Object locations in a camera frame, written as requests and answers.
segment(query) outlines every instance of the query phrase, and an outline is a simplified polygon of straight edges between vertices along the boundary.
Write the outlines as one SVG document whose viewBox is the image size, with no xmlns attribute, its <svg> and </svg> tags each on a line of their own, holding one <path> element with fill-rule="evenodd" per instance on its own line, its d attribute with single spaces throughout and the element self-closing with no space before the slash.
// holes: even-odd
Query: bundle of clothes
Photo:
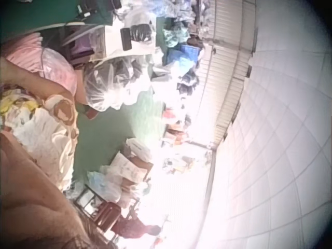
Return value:
<svg viewBox="0 0 332 249">
<path fill-rule="evenodd" d="M 189 70 L 177 83 L 177 90 L 181 97 L 192 96 L 197 85 L 199 85 L 199 78 L 193 70 Z"/>
</svg>

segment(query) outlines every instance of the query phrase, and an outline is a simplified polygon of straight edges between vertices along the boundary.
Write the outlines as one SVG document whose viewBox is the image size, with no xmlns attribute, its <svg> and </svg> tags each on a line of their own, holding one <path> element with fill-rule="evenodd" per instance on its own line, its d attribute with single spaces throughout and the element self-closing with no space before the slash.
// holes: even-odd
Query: red shirt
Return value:
<svg viewBox="0 0 332 249">
<path fill-rule="evenodd" d="M 126 219 L 120 216 L 111 230 L 126 239 L 138 239 L 146 234 L 146 226 L 138 218 Z"/>
</svg>

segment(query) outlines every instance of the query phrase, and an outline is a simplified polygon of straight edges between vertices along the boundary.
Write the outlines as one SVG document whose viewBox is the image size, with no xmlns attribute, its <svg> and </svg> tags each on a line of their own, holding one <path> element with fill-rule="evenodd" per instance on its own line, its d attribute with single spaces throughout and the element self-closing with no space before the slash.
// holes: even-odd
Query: patterned cloth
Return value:
<svg viewBox="0 0 332 249">
<path fill-rule="evenodd" d="M 78 137 L 74 104 L 61 95 L 43 101 L 17 86 L 4 86 L 0 105 L 1 129 L 13 133 L 61 191 L 69 187 Z"/>
</svg>

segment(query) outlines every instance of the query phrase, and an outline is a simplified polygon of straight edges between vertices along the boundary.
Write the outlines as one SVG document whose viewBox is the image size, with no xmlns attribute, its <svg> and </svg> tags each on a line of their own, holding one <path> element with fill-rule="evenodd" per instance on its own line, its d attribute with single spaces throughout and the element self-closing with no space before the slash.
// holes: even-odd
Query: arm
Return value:
<svg viewBox="0 0 332 249">
<path fill-rule="evenodd" d="M 22 69 L 3 57 L 1 57 L 0 66 L 2 84 L 20 86 L 43 100 L 52 95 L 62 95 L 74 102 L 72 94 L 58 83 Z"/>
</svg>

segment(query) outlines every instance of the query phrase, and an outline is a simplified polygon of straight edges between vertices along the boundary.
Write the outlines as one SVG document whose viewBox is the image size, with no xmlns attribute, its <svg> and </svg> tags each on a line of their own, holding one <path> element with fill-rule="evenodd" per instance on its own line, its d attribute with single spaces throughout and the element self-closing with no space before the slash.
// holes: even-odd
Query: corrugated metal roof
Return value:
<svg viewBox="0 0 332 249">
<path fill-rule="evenodd" d="M 253 1 L 211 0 L 215 16 L 207 40 L 212 52 L 201 61 L 201 84 L 192 98 L 193 139 L 201 144 L 221 142 L 239 102 L 254 41 Z"/>
</svg>

